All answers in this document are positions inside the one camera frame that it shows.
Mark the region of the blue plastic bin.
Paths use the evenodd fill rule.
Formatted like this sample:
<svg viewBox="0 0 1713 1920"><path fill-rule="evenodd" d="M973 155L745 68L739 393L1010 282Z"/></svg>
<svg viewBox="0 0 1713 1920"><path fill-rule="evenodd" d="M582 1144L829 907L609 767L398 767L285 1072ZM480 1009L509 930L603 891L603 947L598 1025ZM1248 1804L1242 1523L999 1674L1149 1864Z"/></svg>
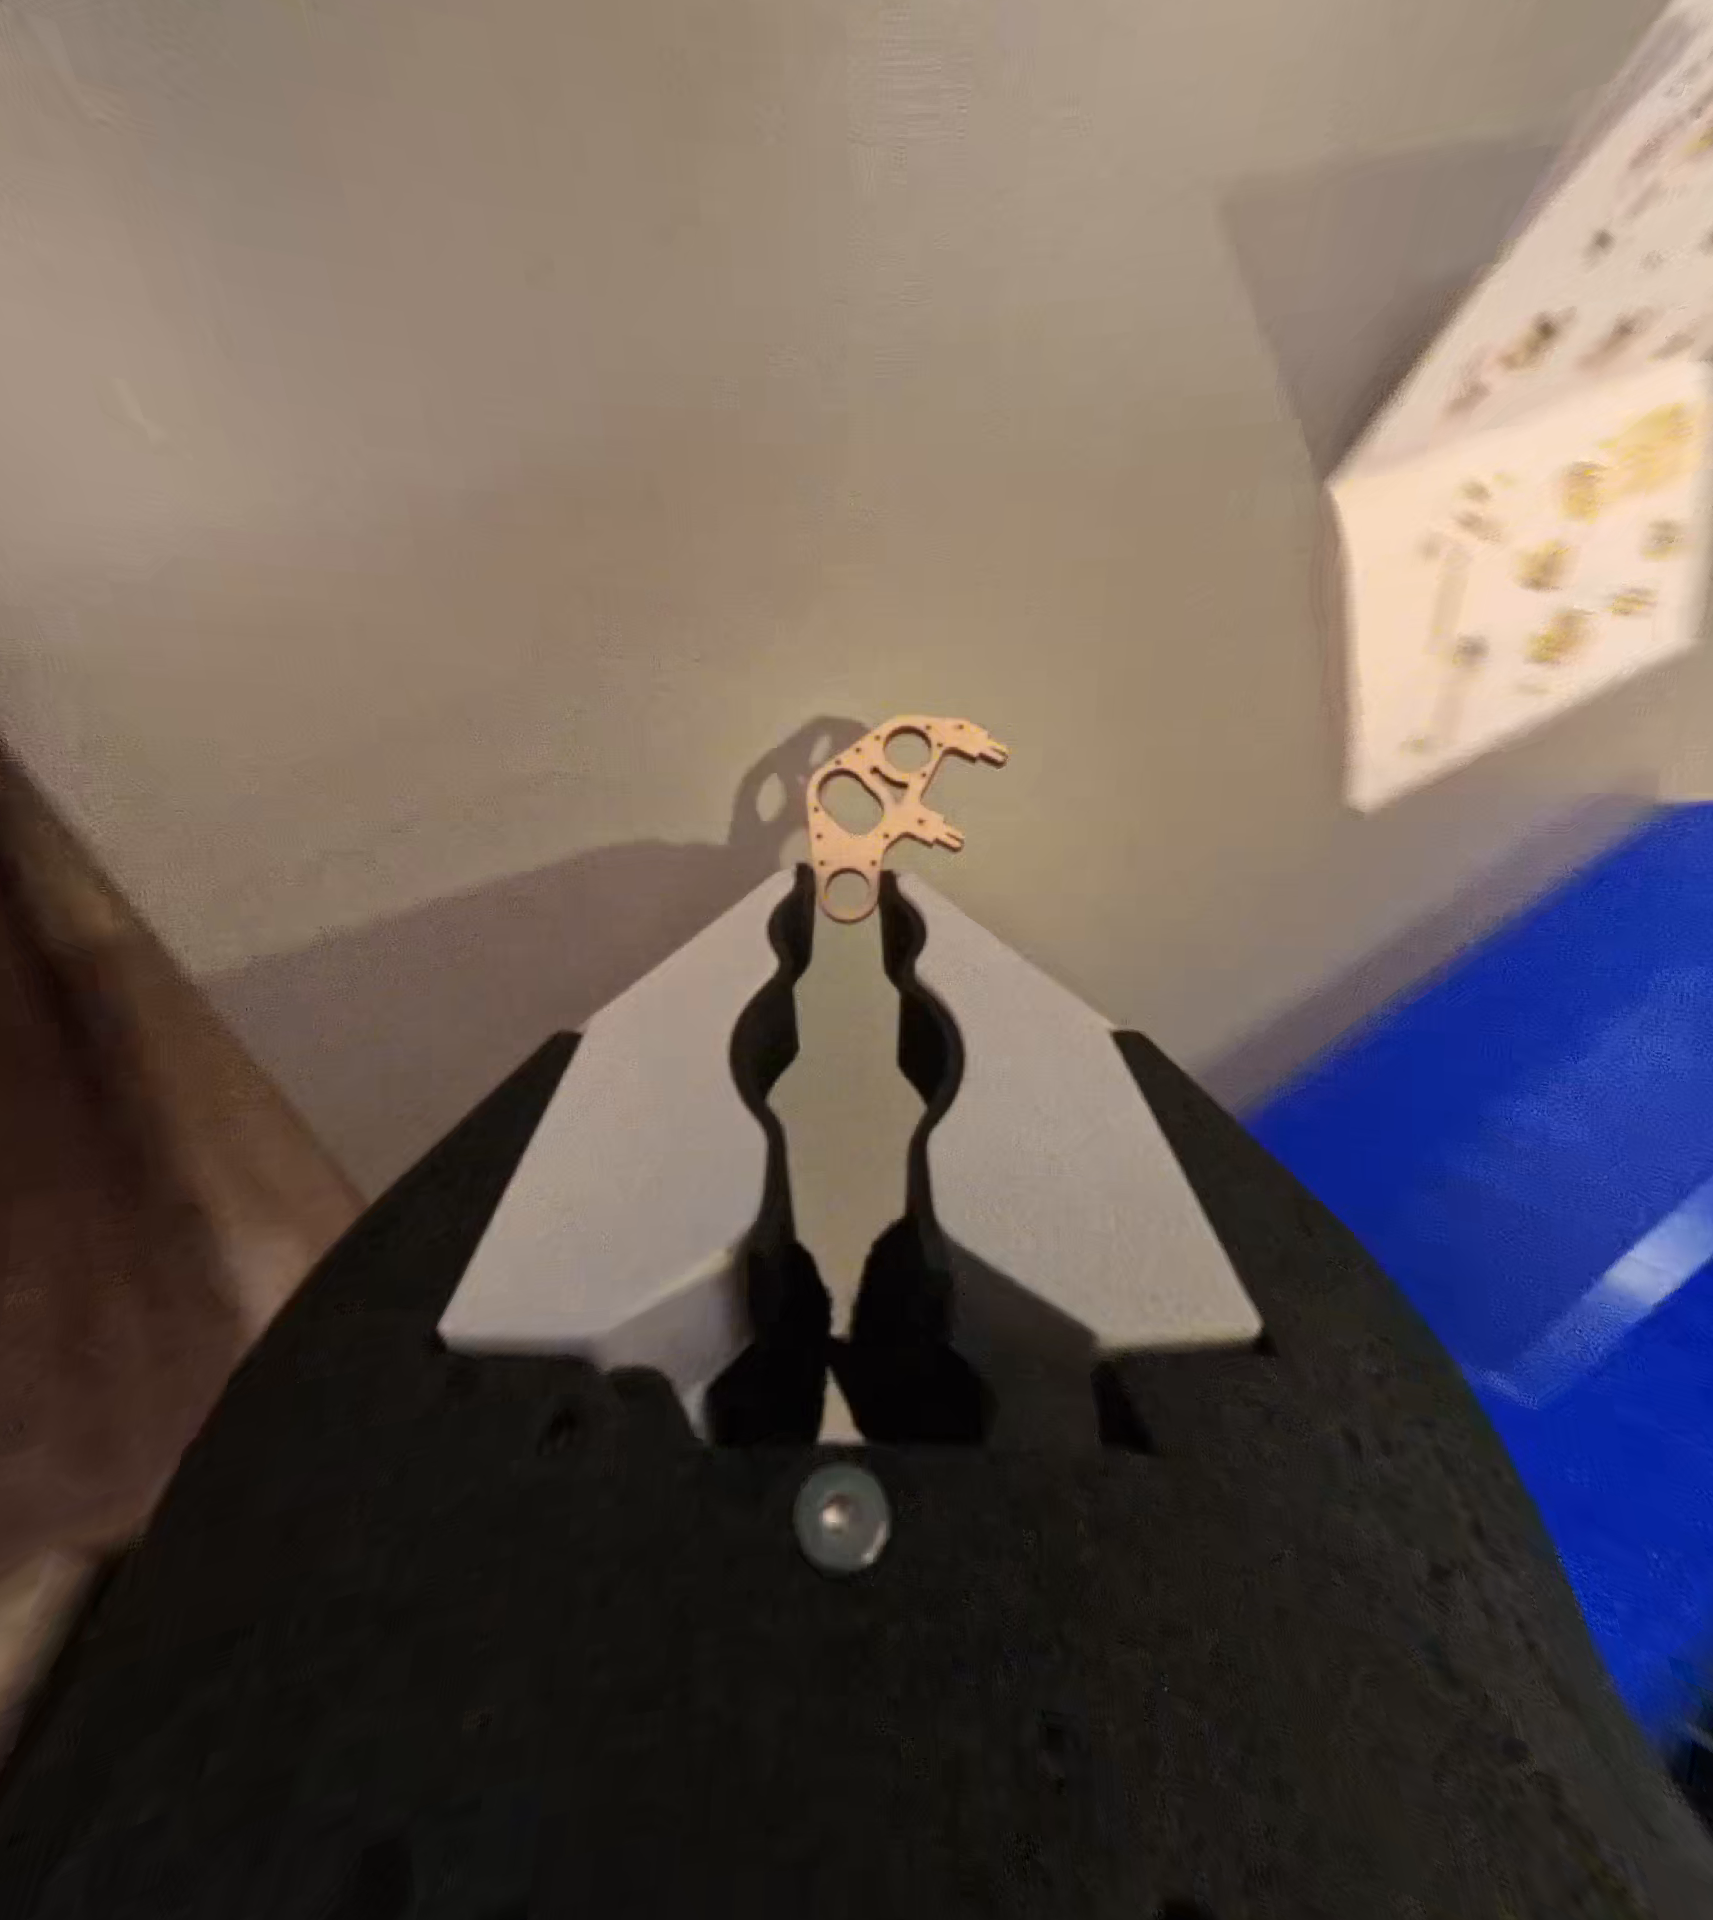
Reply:
<svg viewBox="0 0 1713 1920"><path fill-rule="evenodd" d="M1713 806L1248 1107L1466 1371L1659 1746L1713 1696Z"/></svg>

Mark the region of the instruction booklet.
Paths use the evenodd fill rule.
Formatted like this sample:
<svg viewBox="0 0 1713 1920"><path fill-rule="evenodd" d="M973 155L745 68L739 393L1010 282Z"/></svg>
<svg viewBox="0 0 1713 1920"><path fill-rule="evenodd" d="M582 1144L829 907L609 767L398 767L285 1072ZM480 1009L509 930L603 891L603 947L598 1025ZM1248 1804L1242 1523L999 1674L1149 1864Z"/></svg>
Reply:
<svg viewBox="0 0 1713 1920"><path fill-rule="evenodd" d="M1713 563L1713 4L1667 4L1329 478L1343 806L1683 660Z"/></svg>

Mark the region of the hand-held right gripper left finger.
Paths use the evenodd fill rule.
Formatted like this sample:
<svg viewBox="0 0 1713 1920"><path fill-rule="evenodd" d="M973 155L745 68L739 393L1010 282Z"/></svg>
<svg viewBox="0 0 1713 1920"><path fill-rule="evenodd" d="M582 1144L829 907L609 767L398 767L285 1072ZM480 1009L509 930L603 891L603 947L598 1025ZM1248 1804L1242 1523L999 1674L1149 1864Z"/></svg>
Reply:
<svg viewBox="0 0 1713 1920"><path fill-rule="evenodd" d="M438 1321L442 1353L720 1383L755 1344L748 1258L788 1240L771 1089L808 965L815 868L788 868L582 1019Z"/></svg>

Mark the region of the wooden side plate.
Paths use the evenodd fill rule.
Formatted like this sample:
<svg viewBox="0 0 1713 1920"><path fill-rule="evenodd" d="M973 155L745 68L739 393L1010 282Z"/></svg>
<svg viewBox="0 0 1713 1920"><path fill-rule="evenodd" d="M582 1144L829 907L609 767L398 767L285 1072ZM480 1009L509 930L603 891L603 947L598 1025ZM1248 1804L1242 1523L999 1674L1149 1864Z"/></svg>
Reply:
<svg viewBox="0 0 1713 1920"><path fill-rule="evenodd" d="M888 718L815 767L808 849L829 923L879 922L904 841L963 849L963 829L935 806L944 761L1010 767L1010 745L973 718Z"/></svg>

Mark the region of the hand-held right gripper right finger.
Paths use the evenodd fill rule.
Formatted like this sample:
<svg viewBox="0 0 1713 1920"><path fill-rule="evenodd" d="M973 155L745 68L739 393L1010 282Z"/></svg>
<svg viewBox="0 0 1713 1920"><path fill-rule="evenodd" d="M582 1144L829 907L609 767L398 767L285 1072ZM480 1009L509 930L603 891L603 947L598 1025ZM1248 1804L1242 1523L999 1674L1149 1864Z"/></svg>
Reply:
<svg viewBox="0 0 1713 1920"><path fill-rule="evenodd" d="M929 1114L910 1216L973 1363L1248 1353L1265 1313L1087 994L929 882L884 886L904 1080Z"/></svg>

